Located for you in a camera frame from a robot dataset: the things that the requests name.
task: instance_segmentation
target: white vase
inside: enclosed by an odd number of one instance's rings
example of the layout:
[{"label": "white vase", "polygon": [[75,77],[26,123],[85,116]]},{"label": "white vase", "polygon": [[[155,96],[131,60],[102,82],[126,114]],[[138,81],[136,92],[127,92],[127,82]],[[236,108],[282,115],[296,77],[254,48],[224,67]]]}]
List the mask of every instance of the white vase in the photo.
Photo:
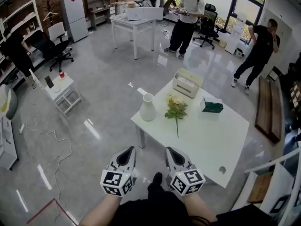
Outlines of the white vase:
[{"label": "white vase", "polygon": [[151,121],[156,117],[156,108],[152,103],[154,96],[152,94],[145,94],[143,96],[143,103],[140,107],[140,116],[144,121]]}]

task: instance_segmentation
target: green tissue box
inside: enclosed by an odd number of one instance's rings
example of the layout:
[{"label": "green tissue box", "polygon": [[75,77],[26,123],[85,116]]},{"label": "green tissue box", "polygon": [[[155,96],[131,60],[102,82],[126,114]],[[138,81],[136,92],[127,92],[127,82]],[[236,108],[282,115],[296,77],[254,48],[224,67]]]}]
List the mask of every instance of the green tissue box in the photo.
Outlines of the green tissue box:
[{"label": "green tissue box", "polygon": [[216,98],[202,98],[201,109],[203,112],[220,113],[223,110],[222,100]]}]

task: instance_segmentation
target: wooden board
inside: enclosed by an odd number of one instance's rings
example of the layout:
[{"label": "wooden board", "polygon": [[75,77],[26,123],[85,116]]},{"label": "wooden board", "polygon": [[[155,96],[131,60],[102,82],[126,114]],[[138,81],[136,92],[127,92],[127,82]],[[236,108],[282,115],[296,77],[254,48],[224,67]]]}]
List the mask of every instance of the wooden board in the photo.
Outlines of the wooden board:
[{"label": "wooden board", "polygon": [[269,133],[269,139],[273,143],[277,143],[281,140],[281,125],[282,125],[280,94],[279,94],[279,88],[274,82],[272,81],[270,82],[270,87],[271,87],[272,111],[271,111],[271,129]]},{"label": "wooden board", "polygon": [[269,137],[271,128],[271,90],[269,81],[259,77],[259,93],[255,127]]}]

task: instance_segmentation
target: white box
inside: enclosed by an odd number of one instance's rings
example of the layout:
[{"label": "white box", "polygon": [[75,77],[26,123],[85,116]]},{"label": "white box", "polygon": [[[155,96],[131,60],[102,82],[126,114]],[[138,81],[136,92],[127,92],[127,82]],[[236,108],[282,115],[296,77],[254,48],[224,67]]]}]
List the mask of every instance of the white box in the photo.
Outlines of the white box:
[{"label": "white box", "polygon": [[[184,77],[187,80],[193,82],[195,86],[190,86],[187,83],[179,80],[179,77]],[[203,83],[203,78],[198,77],[196,74],[189,72],[183,68],[180,68],[177,73],[174,75],[173,79],[173,88],[190,98],[194,98],[197,94],[198,89],[201,87]]]},{"label": "white box", "polygon": [[127,19],[131,20],[162,20],[163,8],[127,8]]}]

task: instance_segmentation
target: white storage box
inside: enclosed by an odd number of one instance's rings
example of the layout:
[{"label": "white storage box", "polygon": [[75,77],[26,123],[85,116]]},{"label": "white storage box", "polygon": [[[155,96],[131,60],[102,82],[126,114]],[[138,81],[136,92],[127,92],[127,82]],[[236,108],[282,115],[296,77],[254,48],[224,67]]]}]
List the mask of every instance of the white storage box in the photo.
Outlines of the white storage box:
[{"label": "white storage box", "polygon": [[194,98],[203,83],[203,78],[180,68],[174,75],[173,88],[190,98]]}]

